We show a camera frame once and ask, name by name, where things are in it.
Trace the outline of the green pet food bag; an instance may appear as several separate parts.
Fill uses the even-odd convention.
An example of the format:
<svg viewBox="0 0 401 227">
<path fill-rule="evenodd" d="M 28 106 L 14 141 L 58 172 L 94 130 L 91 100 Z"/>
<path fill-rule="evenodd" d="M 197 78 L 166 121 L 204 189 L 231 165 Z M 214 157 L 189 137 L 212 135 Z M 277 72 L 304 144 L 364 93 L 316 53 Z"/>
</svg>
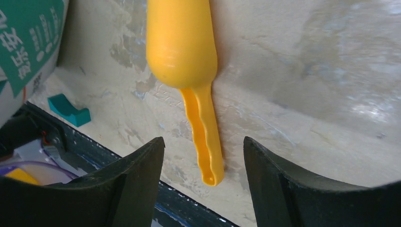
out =
<svg viewBox="0 0 401 227">
<path fill-rule="evenodd" d="M 54 72 L 67 0 L 0 2 L 0 124 Z"/>
</svg>

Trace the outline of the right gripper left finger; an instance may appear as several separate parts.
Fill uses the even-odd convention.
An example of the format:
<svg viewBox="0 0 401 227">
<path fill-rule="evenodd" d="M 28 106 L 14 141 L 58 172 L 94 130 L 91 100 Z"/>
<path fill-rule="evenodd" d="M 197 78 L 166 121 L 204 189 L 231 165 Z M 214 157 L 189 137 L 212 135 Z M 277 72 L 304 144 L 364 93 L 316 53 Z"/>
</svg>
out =
<svg viewBox="0 0 401 227">
<path fill-rule="evenodd" d="M 149 227 L 157 200 L 165 143 L 138 150 L 67 184 L 0 179 L 3 227 Z"/>
</svg>

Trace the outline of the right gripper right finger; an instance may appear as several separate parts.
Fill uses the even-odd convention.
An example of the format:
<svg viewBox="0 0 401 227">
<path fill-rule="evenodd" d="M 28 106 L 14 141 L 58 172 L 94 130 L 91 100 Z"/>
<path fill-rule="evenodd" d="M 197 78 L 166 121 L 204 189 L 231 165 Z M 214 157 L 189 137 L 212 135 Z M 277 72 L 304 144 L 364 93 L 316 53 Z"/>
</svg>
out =
<svg viewBox="0 0 401 227">
<path fill-rule="evenodd" d="M 260 227 L 398 227 L 401 183 L 368 188 L 284 159 L 250 137 L 244 163 Z"/>
</svg>

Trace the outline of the yellow plastic scoop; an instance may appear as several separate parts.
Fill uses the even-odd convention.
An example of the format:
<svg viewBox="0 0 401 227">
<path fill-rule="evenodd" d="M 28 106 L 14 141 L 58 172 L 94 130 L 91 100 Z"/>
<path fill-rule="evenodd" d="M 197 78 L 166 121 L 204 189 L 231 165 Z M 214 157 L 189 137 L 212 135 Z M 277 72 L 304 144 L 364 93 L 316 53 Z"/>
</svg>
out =
<svg viewBox="0 0 401 227">
<path fill-rule="evenodd" d="M 217 75 L 210 3 L 207 0 L 149 0 L 146 59 L 151 72 L 183 97 L 202 181 L 224 178 L 218 124 L 211 97 Z"/>
</svg>

